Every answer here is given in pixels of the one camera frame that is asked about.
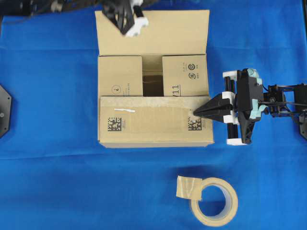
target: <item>printed symbol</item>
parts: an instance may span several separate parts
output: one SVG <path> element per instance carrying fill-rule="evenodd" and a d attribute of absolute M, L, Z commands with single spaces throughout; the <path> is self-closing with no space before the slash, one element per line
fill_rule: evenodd
<path fill-rule="evenodd" d="M 119 93 L 121 92 L 120 86 L 119 86 L 119 85 L 114 85 L 114 86 L 112 87 L 112 92 L 113 92 L 114 94 L 119 94 Z"/>
<path fill-rule="evenodd" d="M 189 68 L 189 70 L 194 70 L 195 69 L 195 65 L 194 64 L 189 64 L 188 68 Z"/>
<path fill-rule="evenodd" d="M 189 78 L 192 80 L 196 79 L 195 73 L 189 73 Z"/>

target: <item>white bracket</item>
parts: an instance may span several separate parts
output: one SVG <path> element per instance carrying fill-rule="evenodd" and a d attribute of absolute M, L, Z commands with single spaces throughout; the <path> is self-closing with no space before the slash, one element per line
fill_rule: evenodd
<path fill-rule="evenodd" d="M 235 80 L 236 81 L 237 76 L 238 76 L 238 71 L 237 70 L 223 72 L 223 78 L 230 77 L 231 80 Z"/>
<path fill-rule="evenodd" d="M 222 99 L 229 99 L 230 104 L 234 105 L 235 101 L 235 94 L 230 91 L 222 92 Z M 223 116 L 224 123 L 233 123 L 234 125 L 239 125 L 238 118 L 236 117 L 236 114 L 234 110 L 230 111 L 230 115 L 224 115 Z"/>
<path fill-rule="evenodd" d="M 227 139 L 227 145 L 246 145 L 244 143 L 242 143 L 242 139 L 241 138 L 232 138 L 232 139 Z"/>

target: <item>open cardboard box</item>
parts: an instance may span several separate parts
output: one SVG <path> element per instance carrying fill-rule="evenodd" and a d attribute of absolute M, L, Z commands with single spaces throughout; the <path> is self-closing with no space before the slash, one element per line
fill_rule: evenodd
<path fill-rule="evenodd" d="M 209 11 L 145 11 L 150 25 L 133 38 L 95 14 L 99 142 L 110 148 L 213 143 L 212 121 L 192 114 L 209 100 Z"/>

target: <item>robotic arm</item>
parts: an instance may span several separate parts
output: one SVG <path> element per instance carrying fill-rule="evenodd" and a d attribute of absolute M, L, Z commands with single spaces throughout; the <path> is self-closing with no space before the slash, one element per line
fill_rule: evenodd
<path fill-rule="evenodd" d="M 307 85 L 273 85 L 263 93 L 265 87 L 255 69 L 224 72 L 223 78 L 225 92 L 198 108 L 194 115 L 226 123 L 227 144 L 250 144 L 254 125 L 261 120 L 262 113 L 291 117 L 299 124 L 300 134 L 307 139 Z M 294 92 L 295 102 L 286 101 L 284 92 Z M 291 111 L 288 104 L 295 105 L 295 111 Z M 241 138 L 238 138 L 238 125 Z"/>
<path fill-rule="evenodd" d="M 67 12 L 101 4 L 103 14 L 128 37 L 137 36 L 149 22 L 142 8 L 159 0 L 0 0 L 0 17 Z"/>

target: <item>printed label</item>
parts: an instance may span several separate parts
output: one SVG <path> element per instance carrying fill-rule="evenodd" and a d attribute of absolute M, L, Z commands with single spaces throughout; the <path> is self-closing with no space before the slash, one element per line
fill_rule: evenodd
<path fill-rule="evenodd" d="M 201 127 L 201 118 L 192 120 L 191 117 L 188 117 L 188 131 L 201 131 Z"/>

